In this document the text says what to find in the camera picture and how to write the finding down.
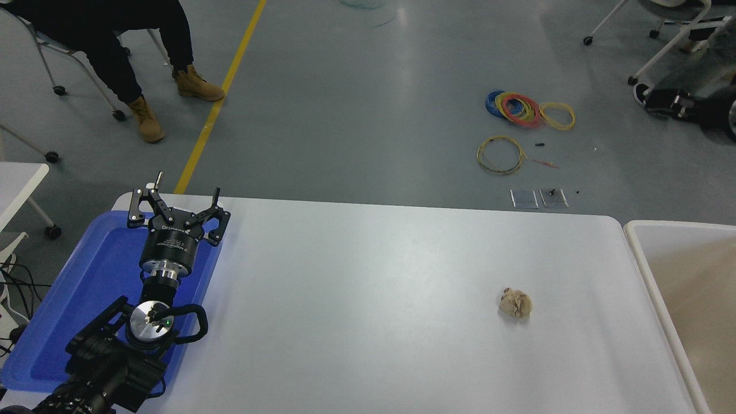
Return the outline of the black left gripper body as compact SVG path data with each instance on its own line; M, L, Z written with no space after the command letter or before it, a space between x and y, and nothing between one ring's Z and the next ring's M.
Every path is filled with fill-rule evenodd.
M204 228L202 224L185 228L189 220L185 217L169 224L163 216L152 217L147 225L149 233L140 255L140 268L152 272L155 263L168 262L179 272L191 272Z

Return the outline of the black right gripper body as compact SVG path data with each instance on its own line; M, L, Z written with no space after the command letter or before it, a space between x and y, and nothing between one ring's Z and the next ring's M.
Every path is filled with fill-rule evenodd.
M712 93L701 102L701 124L722 129L735 139L735 93Z

